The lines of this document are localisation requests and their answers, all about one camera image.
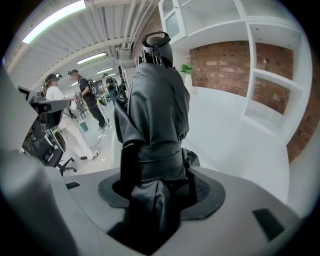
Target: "ceiling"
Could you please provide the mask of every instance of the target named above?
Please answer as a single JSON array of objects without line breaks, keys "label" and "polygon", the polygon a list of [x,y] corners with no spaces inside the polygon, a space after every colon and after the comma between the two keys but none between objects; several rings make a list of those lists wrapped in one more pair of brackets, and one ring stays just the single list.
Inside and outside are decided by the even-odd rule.
[{"label": "ceiling", "polygon": [[[22,39],[32,28],[59,9],[78,0],[45,0],[28,17],[11,42],[5,56],[5,66],[15,85],[39,89],[50,73],[60,73],[59,86],[63,90],[73,83],[68,71],[77,69],[83,76],[101,79],[97,71],[114,68],[118,61],[114,50],[123,49],[134,35],[143,18],[137,38],[158,0],[86,0],[86,9],[58,21],[30,44]],[[77,61],[106,52],[106,56],[78,65]]]}]

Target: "office chair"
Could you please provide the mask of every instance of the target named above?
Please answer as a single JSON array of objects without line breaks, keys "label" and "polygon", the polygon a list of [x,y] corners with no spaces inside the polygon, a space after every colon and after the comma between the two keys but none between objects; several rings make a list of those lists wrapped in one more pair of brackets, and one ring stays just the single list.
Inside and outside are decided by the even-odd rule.
[{"label": "office chair", "polygon": [[56,144],[53,137],[51,135],[48,136],[48,139],[52,144],[51,145],[45,138],[45,134],[40,132],[40,129],[36,128],[37,126],[38,124],[36,124],[35,122],[33,124],[33,129],[30,129],[30,131],[28,132],[28,135],[23,143],[23,149],[30,155],[38,157],[45,166],[54,168],[58,167],[61,176],[63,176],[64,172],[67,170],[73,170],[73,172],[77,172],[75,168],[67,167],[70,161],[75,161],[72,157],[69,158],[63,165],[59,164],[64,154],[63,149],[66,148],[66,143],[61,134],[59,132],[56,132],[55,138],[57,139],[62,149],[60,147],[55,148],[54,146],[52,146]]}]

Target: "gray platform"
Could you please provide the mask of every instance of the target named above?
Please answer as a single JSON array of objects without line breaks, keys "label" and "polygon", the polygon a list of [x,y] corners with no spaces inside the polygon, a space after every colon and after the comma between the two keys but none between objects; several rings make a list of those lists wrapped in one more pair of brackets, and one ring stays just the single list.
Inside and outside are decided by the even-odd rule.
[{"label": "gray platform", "polygon": [[[194,169],[222,183],[226,199],[208,219],[182,222],[155,256],[207,256],[213,252],[215,256],[252,255],[268,244],[252,211],[269,209],[285,228],[299,220],[288,207],[251,181],[201,167]],[[58,207],[81,255],[140,255],[105,234],[122,220],[124,210],[111,208],[99,197],[97,188],[103,179],[119,171],[115,168],[62,179],[56,171],[47,170]],[[67,190],[64,183],[70,182],[80,186]]]}]

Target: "floor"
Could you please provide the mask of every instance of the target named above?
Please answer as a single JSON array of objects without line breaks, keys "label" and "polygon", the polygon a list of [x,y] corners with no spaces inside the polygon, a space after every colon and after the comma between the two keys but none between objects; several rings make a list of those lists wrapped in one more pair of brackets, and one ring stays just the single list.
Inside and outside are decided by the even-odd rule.
[{"label": "floor", "polygon": [[79,156],[75,155],[75,151],[73,150],[72,146],[68,144],[68,141],[66,141],[67,149],[63,154],[61,163],[63,164],[65,160],[73,158],[74,162],[69,162],[67,166],[74,167],[75,169],[77,169],[77,172],[67,170],[63,175],[64,177],[100,172],[111,169],[113,167],[112,135],[115,131],[113,115],[114,106],[109,103],[108,106],[100,107],[102,109],[102,114],[104,118],[109,118],[110,127],[102,132],[102,130],[99,129],[98,121],[94,119],[91,114],[89,114],[87,117],[84,118],[88,130],[83,132],[89,145],[92,147],[92,150],[99,150],[100,155],[93,160],[81,160]]},{"label": "floor", "polygon": [[289,191],[286,147],[241,117],[245,98],[210,88],[191,96],[189,133],[182,146],[202,167],[250,180],[283,203]]},{"label": "floor", "polygon": [[[190,130],[182,146],[198,155],[202,167],[250,180],[286,203],[289,190],[286,147],[277,138],[241,118],[244,99],[232,93],[198,88],[198,92],[191,96]],[[75,167],[77,172],[66,171],[65,176],[120,166],[119,160],[114,161],[120,158],[121,146],[112,142],[115,132],[113,105],[103,107],[103,111],[112,127],[105,130],[100,143],[93,148],[100,150],[100,155],[91,161],[80,160],[67,149],[63,159],[73,157],[75,162],[68,166]],[[101,136],[98,122],[91,116],[86,117],[85,122],[88,131],[84,135],[89,144],[94,146]]]}]

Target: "black robe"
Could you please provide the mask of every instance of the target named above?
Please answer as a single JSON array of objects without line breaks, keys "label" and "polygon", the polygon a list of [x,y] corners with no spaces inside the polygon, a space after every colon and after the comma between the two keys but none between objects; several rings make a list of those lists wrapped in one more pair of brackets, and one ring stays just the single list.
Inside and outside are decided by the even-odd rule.
[{"label": "black robe", "polygon": [[[120,182],[130,201],[126,218],[151,250],[177,230],[180,211],[189,203],[186,169],[191,161],[200,165],[197,155],[181,147],[189,131],[189,101],[177,70],[141,63],[127,106],[115,103],[115,129],[122,143]],[[150,253],[148,248],[141,252]]]}]

